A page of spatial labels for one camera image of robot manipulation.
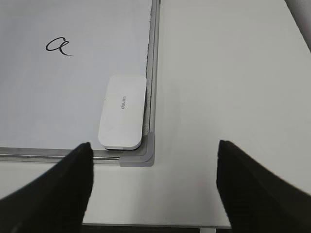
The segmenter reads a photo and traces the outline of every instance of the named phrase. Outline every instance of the plastic corner cap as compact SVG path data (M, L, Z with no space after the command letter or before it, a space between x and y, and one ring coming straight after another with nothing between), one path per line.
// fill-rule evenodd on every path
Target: plastic corner cap
M120 166L152 166L155 162L155 134L149 132L142 137L141 145L137 150L125 151L119 159Z

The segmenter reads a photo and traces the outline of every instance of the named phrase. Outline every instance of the white desk surface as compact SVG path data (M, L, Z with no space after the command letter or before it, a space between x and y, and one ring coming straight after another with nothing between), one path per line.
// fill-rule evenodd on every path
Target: white desk surface
M311 55L284 0L163 0L155 165L95 166L85 223L229 226L220 139L311 194ZM0 163L0 196L49 164Z

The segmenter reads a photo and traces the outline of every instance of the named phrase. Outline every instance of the black marker writing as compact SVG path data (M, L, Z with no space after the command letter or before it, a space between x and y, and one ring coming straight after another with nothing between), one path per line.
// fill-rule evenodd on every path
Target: black marker writing
M60 46L58 46L57 48L54 48L54 49L50 49L49 48L50 44L53 43L56 40L59 40L59 39L63 40L63 42L60 44ZM48 43L47 46L45 47L45 49L47 51L59 50L65 56L72 56L72 55L68 55L68 54L64 53L64 51L62 50L62 47L64 47L67 44L69 44L69 41L67 41L64 37L59 37L59 38L56 38L56 39L52 40L50 43Z

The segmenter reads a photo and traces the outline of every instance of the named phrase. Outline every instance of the black object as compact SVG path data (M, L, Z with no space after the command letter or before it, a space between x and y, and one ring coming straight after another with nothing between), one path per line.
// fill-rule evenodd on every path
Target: black object
M311 233L311 197L229 141L219 144L217 187L233 233Z
M232 233L231 229L216 229L216 233Z
M92 187L93 150L84 143L0 201L0 233L78 233Z
M174 227L110 227L83 225L80 233L200 233L200 229Z

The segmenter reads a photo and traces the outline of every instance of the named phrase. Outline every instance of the whiteboard eraser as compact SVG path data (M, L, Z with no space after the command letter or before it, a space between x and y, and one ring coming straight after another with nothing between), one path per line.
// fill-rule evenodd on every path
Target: whiteboard eraser
M109 79L98 132L109 150L135 150L140 146L147 80L140 75L114 75Z

